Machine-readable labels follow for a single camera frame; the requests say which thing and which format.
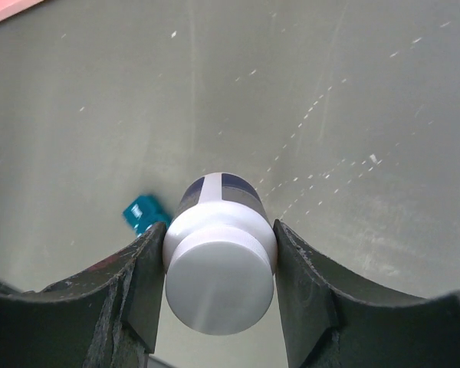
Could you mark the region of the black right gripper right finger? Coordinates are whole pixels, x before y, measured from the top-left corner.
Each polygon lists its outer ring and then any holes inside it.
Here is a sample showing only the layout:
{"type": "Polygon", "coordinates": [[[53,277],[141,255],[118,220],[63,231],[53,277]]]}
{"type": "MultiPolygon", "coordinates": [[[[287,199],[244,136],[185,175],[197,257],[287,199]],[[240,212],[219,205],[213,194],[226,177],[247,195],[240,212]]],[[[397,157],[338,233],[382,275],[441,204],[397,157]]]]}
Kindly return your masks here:
{"type": "Polygon", "coordinates": [[[460,367],[460,291],[422,298],[377,284],[281,221],[276,283],[290,367],[460,367]]]}

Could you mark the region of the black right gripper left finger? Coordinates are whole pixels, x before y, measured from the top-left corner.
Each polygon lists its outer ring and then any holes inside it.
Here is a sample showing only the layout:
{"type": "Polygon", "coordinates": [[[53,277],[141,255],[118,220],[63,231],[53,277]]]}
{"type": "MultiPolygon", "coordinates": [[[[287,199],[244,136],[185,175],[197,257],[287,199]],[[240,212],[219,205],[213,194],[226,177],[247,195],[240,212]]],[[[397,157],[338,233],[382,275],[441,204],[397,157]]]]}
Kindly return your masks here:
{"type": "Polygon", "coordinates": [[[158,222],[42,291],[0,285],[0,367],[146,367],[163,289],[158,222]]]}

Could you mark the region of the teal pill organizer box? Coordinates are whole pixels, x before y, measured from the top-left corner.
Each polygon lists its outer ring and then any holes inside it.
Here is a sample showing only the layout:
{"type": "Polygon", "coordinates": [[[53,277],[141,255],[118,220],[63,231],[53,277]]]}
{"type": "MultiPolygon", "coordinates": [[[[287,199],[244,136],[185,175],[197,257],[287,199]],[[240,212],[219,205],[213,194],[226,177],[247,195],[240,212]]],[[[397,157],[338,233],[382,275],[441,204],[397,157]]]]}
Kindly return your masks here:
{"type": "Polygon", "coordinates": [[[157,222],[164,222],[166,227],[169,227],[172,221],[172,217],[154,195],[138,196],[124,209],[123,217],[137,237],[140,237],[157,222]]]}

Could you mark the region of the white pill bottle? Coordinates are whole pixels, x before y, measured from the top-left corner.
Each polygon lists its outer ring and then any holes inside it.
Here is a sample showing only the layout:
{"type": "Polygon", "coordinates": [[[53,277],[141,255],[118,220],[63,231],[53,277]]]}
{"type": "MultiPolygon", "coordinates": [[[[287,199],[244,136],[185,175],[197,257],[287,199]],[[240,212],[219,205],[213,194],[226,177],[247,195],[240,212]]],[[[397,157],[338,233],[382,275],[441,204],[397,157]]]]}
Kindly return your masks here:
{"type": "Polygon", "coordinates": [[[163,242],[166,299],[192,330],[241,333],[268,311],[278,245],[255,188],[214,172],[184,193],[163,242]]]}

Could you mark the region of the pink three-tier wooden shelf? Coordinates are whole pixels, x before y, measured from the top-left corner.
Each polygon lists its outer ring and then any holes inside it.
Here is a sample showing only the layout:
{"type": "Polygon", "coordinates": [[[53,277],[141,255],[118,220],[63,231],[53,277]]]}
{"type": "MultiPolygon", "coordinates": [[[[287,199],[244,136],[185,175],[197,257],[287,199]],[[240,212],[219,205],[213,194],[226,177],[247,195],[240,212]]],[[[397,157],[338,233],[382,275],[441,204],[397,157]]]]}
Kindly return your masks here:
{"type": "Polygon", "coordinates": [[[0,0],[0,22],[41,2],[43,0],[0,0]]]}

